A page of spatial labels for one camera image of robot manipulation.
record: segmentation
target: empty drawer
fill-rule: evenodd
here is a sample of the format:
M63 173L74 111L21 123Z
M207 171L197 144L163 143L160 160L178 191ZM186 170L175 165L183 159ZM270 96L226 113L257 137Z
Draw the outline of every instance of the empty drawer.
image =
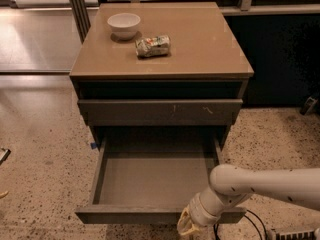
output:
M231 125L242 100L79 100L90 126Z
M177 223L219 163L216 143L208 127L107 128L89 204L76 214L93 224ZM238 221L244 210L227 214Z

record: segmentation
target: tin can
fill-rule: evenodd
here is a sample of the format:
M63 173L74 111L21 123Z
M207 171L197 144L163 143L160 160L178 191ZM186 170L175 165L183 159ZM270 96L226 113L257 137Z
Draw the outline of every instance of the tin can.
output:
M152 57L167 55L170 52L170 38L167 35L136 40L136 53L138 57Z

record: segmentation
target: white bowl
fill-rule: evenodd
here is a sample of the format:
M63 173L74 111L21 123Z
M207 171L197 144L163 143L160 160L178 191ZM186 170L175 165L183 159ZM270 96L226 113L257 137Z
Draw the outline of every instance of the white bowl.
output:
M108 19L111 31L120 40L130 40L138 32L140 17L132 13L119 13Z

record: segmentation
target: can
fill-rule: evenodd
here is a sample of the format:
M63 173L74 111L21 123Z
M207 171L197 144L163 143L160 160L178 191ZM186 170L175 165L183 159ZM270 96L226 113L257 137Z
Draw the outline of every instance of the can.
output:
M140 38L136 40L136 53L138 57L168 55L170 46L170 37L168 35Z

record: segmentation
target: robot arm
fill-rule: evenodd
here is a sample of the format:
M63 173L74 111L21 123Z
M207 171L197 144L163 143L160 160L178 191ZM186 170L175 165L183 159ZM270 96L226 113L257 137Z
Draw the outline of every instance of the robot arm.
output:
M196 194L178 222L181 235L214 225L221 214L250 198L267 196L320 211L320 168L252 171L223 164L215 167L209 187Z

